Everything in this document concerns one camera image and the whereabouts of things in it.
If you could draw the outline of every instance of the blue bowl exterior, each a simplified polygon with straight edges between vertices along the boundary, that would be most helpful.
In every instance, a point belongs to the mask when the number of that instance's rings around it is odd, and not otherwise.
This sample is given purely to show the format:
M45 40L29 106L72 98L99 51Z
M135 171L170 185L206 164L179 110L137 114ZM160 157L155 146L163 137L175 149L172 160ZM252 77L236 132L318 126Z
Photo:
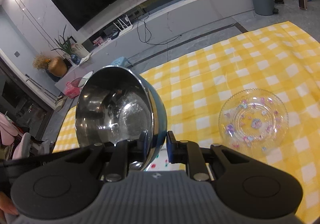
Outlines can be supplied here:
M149 95L152 96L150 98L153 98L156 104L156 111L153 111L153 113L157 113L155 116L158 119L158 129L154 129L154 133L158 133L158 137L153 139L154 142L151 144L151 147L155 147L155 152L152 156L152 159L150 160L150 162L152 162L159 154L160 149L164 144L165 137L167 135L167 113L165 111L164 104L154 87L140 75L137 75L137 77L141 80L143 85L149 89Z

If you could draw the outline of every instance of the small blue stool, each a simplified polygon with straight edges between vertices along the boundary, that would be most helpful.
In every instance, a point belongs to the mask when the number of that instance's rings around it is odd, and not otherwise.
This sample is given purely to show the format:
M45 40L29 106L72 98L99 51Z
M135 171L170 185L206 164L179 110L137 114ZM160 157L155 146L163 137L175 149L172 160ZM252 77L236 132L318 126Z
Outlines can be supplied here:
M111 65L113 65L113 66L121 66L121 67L125 67L125 68L127 68L129 66L133 66L133 64L130 61L128 61L127 58L125 58L123 56L119 57L116 60L114 60L113 62L111 62Z

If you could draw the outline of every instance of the chair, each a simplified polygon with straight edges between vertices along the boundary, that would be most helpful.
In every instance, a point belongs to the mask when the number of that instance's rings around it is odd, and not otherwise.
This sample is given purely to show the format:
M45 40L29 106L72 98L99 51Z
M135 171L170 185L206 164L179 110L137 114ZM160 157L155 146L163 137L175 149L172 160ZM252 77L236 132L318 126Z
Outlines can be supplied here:
M2 113L0 113L0 133L2 144L5 146L11 145L14 142L14 137L19 134L17 128Z
M124 56L117 58L116 60L114 60L113 62L111 62L111 65L113 66L121 66L121 67L129 67L129 66L133 66L133 64Z
M12 159L21 159L25 157L29 157L29 152L31 148L31 134L25 133L22 136L21 142L17 145L16 149L13 152Z

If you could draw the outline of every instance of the gray floor tile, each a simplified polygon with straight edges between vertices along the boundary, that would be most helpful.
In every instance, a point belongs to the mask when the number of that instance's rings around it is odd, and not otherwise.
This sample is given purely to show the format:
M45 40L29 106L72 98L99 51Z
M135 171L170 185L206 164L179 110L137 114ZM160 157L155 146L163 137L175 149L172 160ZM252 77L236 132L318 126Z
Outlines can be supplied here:
M176 40L173 40L175 39L176 37L172 38L172 39L169 39L169 42L168 44L165 44L165 45L156 45L156 46L153 46L147 50L144 50L132 57L129 58L130 62L132 63L136 63L140 60L143 60L155 53L158 53L158 52L161 52L169 47L172 47L174 45L177 45L179 43L182 43L186 40L189 40L193 37L197 37L199 35L202 35L204 33L208 33L210 31L213 31L213 30L216 30L218 28L221 28L221 27L224 27L224 26L227 26L227 25L230 25L230 24L233 24L233 23L236 23L236 21L232 18L232 17L228 17L228 18L224 18L222 20L219 20L219 21L215 21L215 22L212 22L212 23L209 23L207 25L204 25L204 26L201 26L199 28L196 28L194 30L191 30L191 31L188 31L186 33L183 33L180 37L178 37Z
M254 10L251 10L248 12L236 14L236 15L232 16L232 18L235 19L237 22L241 22L241 21L246 21L251 18L254 18L255 15L256 15L256 13L254 12Z
M290 21L320 41L320 0L308 2L306 11L298 8L298 0L284 0L285 4L276 4L279 14L262 16L254 13L254 17L243 20L240 24L248 31L263 28L276 23Z
M179 44L181 42L189 40L189 39L191 39L193 37L197 37L197 36L202 35L204 33L208 33L210 31L213 31L213 30L216 30L218 28L221 28L221 27L224 27L224 26L227 26L227 25L231 25L231 24L234 24L234 23L236 23L236 21L232 17L224 18L222 20L209 23L207 25L201 26L199 28L196 28L194 30L191 30L191 31L188 31L188 32L182 34L182 36L180 36L175 41L169 42L168 43L168 47L172 47L172 46L174 46L176 44Z
M245 29L248 31L256 30L259 28L263 28L275 23L280 23L284 21L291 21L295 25L299 26L301 29L305 30L312 37L314 37L317 41L320 42L320 33L319 33L319 24L320 24L320 0L313 0L308 2L308 9L306 11L300 10L298 8L297 0L284 0L284 4L276 4L275 7L279 9L279 14L271 15L271 16L261 16L256 14L254 11L249 11L241 14L234 15L232 17L222 19L217 22L213 22L202 26L200 28L196 28L192 31L184 33L178 39L165 44L151 47L131 58L129 60L133 63L140 61L144 58L149 57L155 53L158 53L162 50L175 46L179 43L183 43L190 38L197 37L209 31L221 28L223 26L227 26L236 22L239 22ZM169 60L173 60L180 56L183 56L187 53L202 49L219 41L229 39L233 36L239 35L241 32L235 28L231 27L216 33L209 34L207 36L198 38L191 42L185 43L176 48L170 49L167 52L159 54L149 60L146 60L136 66L132 67L132 70L138 74L151 69L153 67L159 66L163 63L166 63ZM54 112L52 115L47 129L45 131L44 139L50 139L54 141L57 139L60 127L65 118L66 113L68 112L70 107L76 105L77 98L74 100L68 99L64 107L58 111Z
M142 72L145 72L161 64L164 64L167 61L168 61L167 52L164 52L149 60L139 63L136 66L133 66L131 70L137 74L141 74Z
M70 106L72 104L72 99L68 98L66 102L64 103L61 110L57 112L53 112L49 123L44 131L44 134L42 136L42 140L50 140L50 142L55 142L57 140L61 125L63 123L63 120L68 113Z
M197 51L204 47L215 44L219 41L229 39L233 36L239 35L241 32L236 27L231 27L228 29L224 29L222 31L209 34L205 37L201 37L197 40L188 42L184 45L181 45L177 48L171 49L168 51L168 61L174 60L178 57L181 57L190 52Z
M155 45L149 49L146 49L130 58L128 58L128 60L130 62L132 62L133 64L135 64L136 62L140 61L140 60L143 60L144 58L147 58L155 53L158 53L162 50L165 50L167 48L167 44L164 44L164 45Z

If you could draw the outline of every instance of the clear glass plate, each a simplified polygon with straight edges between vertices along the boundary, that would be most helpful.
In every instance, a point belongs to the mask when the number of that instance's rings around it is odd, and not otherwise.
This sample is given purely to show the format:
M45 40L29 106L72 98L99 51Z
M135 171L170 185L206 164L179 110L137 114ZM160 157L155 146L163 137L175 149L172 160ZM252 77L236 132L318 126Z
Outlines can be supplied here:
M248 156L259 157L279 146L288 131L285 105L263 89L236 93L219 115L223 145Z

